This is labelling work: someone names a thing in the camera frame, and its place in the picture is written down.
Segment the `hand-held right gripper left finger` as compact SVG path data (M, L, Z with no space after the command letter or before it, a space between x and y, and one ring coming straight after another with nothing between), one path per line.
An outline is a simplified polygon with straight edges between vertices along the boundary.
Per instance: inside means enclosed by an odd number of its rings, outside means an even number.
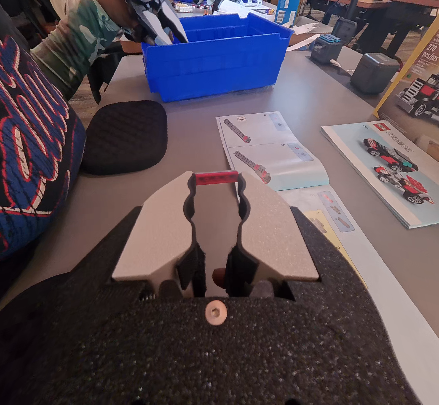
M184 297L206 294L206 255L196 238L195 173L187 171L143 204L113 270L115 281L147 281L154 292L171 280Z

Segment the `person's left forearm camouflage sleeve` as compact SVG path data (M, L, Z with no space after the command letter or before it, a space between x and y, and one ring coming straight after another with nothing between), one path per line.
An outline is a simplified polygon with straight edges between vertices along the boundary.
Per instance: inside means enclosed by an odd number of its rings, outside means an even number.
M42 73L69 101L98 54L121 30L98 0L80 0L30 56Z

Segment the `open lego instruction booklet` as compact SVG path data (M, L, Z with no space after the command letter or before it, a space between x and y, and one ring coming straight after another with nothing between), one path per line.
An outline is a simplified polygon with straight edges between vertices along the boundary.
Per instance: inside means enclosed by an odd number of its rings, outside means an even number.
M329 185L323 164L292 133L281 113L216 117L229 167L279 192Z

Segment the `red lego brick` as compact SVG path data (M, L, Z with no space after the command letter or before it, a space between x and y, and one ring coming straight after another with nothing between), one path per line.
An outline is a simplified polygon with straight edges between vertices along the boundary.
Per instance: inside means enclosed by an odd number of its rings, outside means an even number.
M215 185L236 183L239 173L234 171L195 173L196 185Z

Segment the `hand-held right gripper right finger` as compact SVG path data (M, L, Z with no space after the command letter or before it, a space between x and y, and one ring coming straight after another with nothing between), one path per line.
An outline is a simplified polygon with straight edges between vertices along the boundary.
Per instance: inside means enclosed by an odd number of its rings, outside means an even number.
M230 297L247 296L259 281L315 282L319 273L289 204L251 174L238 175L236 244L228 254L224 284Z

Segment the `black quilted pad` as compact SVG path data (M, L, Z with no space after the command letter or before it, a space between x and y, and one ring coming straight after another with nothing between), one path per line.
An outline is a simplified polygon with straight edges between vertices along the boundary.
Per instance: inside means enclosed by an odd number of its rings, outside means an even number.
M139 172L160 162L167 146L167 114L160 103L109 104L87 127L81 170L93 176Z

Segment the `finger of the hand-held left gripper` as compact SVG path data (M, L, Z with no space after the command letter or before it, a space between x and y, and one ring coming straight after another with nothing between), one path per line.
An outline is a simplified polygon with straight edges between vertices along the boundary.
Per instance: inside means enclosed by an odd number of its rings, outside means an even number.
M188 43L184 27L169 0L163 0L161 2L160 9L158 10L158 19L160 20L162 28L168 28L175 39L180 43Z
M173 44L173 34L170 30L166 30L162 27L160 20L157 15L149 10L142 11L143 17L147 20L148 26L151 28L154 35L148 34L151 38L151 45L172 45Z

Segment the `black battery charger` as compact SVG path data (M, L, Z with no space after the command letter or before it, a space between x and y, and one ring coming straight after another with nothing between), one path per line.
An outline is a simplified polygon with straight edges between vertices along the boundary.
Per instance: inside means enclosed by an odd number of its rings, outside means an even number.
M319 64L337 61L343 48L343 41L332 34L323 34L316 38L310 59Z

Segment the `dark grey cube device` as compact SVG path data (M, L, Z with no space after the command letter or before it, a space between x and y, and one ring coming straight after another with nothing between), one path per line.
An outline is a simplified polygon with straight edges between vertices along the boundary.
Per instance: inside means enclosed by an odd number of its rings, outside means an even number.
M351 85L366 95L377 95L384 91L400 64L396 59L382 53L365 53L361 57L353 75Z

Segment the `person's black lettered sweater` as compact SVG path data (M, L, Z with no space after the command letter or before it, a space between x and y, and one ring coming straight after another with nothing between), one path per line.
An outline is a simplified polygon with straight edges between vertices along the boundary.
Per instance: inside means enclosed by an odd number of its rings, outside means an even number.
M38 238L64 205L86 132L1 7L0 257Z

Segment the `lego booklet with car cover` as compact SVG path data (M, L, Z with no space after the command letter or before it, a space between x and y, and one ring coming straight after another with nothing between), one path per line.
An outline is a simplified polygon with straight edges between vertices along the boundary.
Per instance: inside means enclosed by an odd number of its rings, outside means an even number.
M439 223L439 165L388 121L321 132L407 228Z

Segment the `yellow lego box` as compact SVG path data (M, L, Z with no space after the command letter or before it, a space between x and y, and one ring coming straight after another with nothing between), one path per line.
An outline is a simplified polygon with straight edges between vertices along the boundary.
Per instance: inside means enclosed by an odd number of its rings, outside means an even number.
M374 116L439 160L438 18L384 93Z

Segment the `blue plastic bin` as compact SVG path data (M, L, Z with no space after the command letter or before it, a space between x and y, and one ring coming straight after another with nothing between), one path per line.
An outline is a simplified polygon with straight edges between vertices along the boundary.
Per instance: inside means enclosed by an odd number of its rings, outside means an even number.
M188 43L142 43L151 93L163 102L274 85L292 30L254 13L182 18Z

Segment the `person's left hand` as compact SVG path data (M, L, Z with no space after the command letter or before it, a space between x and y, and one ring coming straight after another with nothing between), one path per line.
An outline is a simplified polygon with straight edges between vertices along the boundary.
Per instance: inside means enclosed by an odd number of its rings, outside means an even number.
M125 0L97 0L97 2L118 27L131 31L139 25Z

